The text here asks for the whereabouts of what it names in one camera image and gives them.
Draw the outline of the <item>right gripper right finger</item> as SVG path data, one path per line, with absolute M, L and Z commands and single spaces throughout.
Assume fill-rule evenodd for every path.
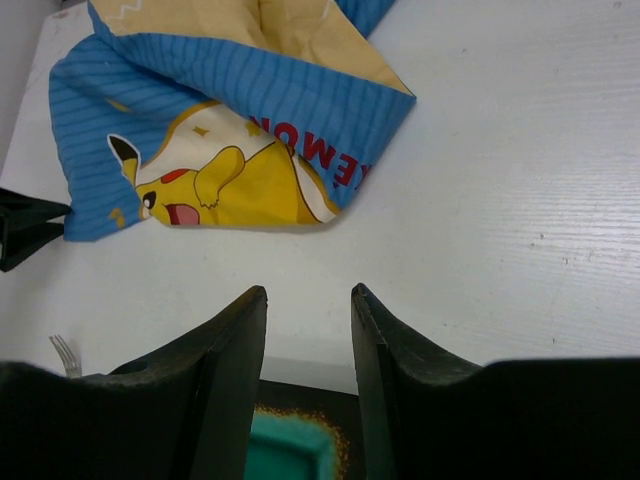
M 351 329 L 371 479 L 635 479 L 639 362 L 465 360 L 365 286 Z

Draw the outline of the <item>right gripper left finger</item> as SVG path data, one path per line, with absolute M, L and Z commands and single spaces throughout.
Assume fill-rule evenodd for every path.
M 5 479 L 240 479 L 263 364 L 267 294 L 108 374 L 1 366 Z

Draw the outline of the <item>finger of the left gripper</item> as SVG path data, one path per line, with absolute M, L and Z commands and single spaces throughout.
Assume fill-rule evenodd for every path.
M 64 233 L 70 207 L 1 189 L 1 271 L 9 272 Z

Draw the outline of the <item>blue yellow cartoon placemat cloth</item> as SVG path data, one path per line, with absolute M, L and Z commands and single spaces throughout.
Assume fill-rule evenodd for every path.
M 92 1 L 51 70 L 70 241 L 327 223 L 416 102 L 368 40 L 387 1 Z

